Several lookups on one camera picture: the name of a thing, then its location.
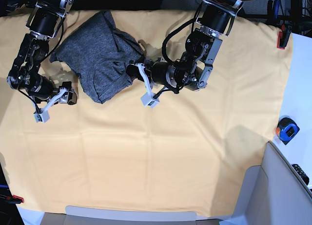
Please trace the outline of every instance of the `tape measure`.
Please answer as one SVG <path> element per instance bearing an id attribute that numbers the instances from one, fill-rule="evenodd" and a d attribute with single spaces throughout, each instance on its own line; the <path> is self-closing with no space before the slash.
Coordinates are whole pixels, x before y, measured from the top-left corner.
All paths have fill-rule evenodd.
<path id="1" fill-rule="evenodd" d="M 299 130 L 300 128 L 292 119 L 283 118 L 277 125 L 276 134 L 279 139 L 286 145 L 294 138 L 294 136 L 297 135 Z"/>

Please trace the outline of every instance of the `folded cloth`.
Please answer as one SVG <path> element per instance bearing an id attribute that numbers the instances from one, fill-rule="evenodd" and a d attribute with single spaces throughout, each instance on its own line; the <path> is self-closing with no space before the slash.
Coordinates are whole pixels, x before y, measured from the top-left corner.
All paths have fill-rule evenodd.
<path id="1" fill-rule="evenodd" d="M 110 11 L 95 14 L 72 33 L 51 55 L 65 62 L 79 77 L 83 91 L 104 103 L 132 85 L 126 74 L 130 60 L 143 55 L 136 40 L 116 29 Z"/>

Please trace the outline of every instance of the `yellow cloth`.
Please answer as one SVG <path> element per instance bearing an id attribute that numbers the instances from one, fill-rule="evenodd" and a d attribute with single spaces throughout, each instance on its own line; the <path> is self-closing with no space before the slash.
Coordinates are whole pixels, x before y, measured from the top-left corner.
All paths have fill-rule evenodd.
<path id="1" fill-rule="evenodd" d="M 72 12 L 65 37 L 95 12 Z M 153 59 L 164 38 L 193 12 L 113 11 L 117 28 L 131 34 Z M 66 206 L 132 211 L 232 214 L 244 173 L 262 161 L 272 139 L 293 51 L 276 47 L 278 29 L 237 18 L 223 37 L 206 89 L 166 92 L 153 110 L 143 107 L 144 84 L 93 102 L 64 63 L 42 64 L 56 84 L 75 82 L 78 103 L 58 104 L 36 123 L 28 98 L 6 77 L 28 16 L 0 18 L 0 161 L 22 208 L 65 213 Z M 180 58 L 190 27 L 168 43 Z M 50 49 L 57 39 L 50 43 Z"/>

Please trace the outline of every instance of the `white table surface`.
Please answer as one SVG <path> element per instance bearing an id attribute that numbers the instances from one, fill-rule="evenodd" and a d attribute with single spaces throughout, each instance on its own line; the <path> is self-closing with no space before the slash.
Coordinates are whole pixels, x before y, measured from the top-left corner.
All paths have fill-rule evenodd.
<path id="1" fill-rule="evenodd" d="M 293 55 L 280 116 L 289 116 L 300 128 L 286 146 L 273 142 L 291 164 L 298 164 L 312 188 L 312 38 L 293 34 Z M 18 208 L 25 225 L 40 225 L 44 212 Z"/>

